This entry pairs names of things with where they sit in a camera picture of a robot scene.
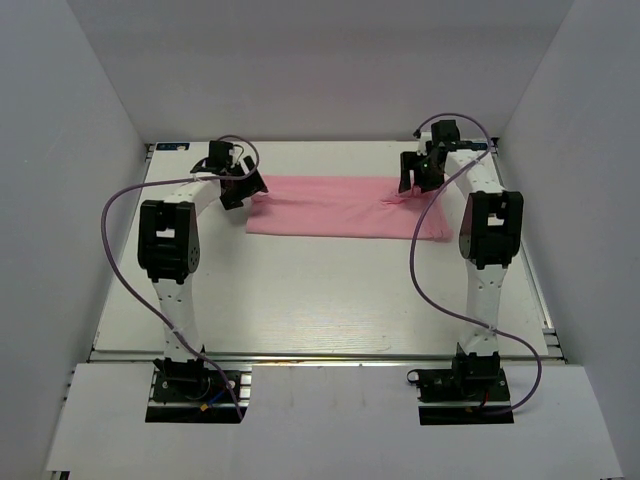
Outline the pink t shirt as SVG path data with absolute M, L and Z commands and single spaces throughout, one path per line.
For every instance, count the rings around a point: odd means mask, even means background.
M 409 240 L 433 196 L 400 193 L 393 177 L 270 175 L 266 184 L 251 198 L 248 234 Z

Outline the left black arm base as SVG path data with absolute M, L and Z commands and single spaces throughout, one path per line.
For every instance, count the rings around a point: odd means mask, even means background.
M 237 425 L 250 398 L 250 373 L 219 373 L 202 360 L 153 361 L 145 421 L 149 424 Z

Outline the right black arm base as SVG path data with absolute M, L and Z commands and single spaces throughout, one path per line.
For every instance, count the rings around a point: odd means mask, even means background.
M 406 379 L 417 389 L 422 426 L 514 422 L 510 390 L 497 352 L 480 356 L 458 348 L 450 367 L 412 369 Z

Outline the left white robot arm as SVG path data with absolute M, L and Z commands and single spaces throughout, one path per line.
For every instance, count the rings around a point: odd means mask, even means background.
M 196 325 L 192 277 L 201 258 L 198 216 L 218 201 L 242 208 L 268 191 L 246 143 L 234 135 L 211 140 L 191 179 L 161 200 L 145 200 L 139 213 L 137 258 L 151 281 L 165 318 L 164 358 L 186 363 L 205 352 Z

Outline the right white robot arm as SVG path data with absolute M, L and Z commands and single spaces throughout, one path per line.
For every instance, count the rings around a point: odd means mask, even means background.
M 524 199 L 506 190 L 483 163 L 492 149 L 486 129 L 480 129 L 483 142 L 464 140 L 457 119 L 471 118 L 444 113 L 417 127 L 417 148 L 400 156 L 398 193 L 413 188 L 431 192 L 427 207 L 432 208 L 444 190 L 455 185 L 466 200 L 458 236 L 468 276 L 466 313 L 437 309 L 466 323 L 458 341 L 460 355 L 491 358 L 498 354 L 502 285 L 520 250 Z

